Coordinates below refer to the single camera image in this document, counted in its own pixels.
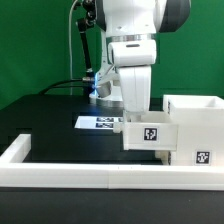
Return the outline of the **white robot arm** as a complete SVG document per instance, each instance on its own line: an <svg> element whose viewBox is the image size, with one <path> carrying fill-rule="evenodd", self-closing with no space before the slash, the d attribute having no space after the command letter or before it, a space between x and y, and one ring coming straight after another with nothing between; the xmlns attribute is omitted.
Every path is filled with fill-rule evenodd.
<svg viewBox="0 0 224 224"><path fill-rule="evenodd" d="M154 36L177 31L191 0L95 0L95 9L102 43L97 96L121 104L127 121L139 120L150 107Z"/></svg>

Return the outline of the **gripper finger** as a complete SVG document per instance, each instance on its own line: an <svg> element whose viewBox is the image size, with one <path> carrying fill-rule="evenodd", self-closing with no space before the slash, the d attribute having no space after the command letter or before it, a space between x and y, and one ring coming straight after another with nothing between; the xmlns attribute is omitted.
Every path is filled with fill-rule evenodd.
<svg viewBox="0 0 224 224"><path fill-rule="evenodd" d="M132 122L132 121L133 121L133 114L132 114L132 113L125 112L125 113L124 113L124 117L125 117L125 120L126 120L127 122Z"/></svg>

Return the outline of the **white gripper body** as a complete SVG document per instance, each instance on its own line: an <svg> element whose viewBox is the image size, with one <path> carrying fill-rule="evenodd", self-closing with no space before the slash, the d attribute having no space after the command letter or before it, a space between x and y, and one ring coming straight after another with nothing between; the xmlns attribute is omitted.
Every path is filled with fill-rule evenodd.
<svg viewBox="0 0 224 224"><path fill-rule="evenodd" d="M119 79L124 109L135 114L143 114L148 111L151 91L151 67L120 68Z"/></svg>

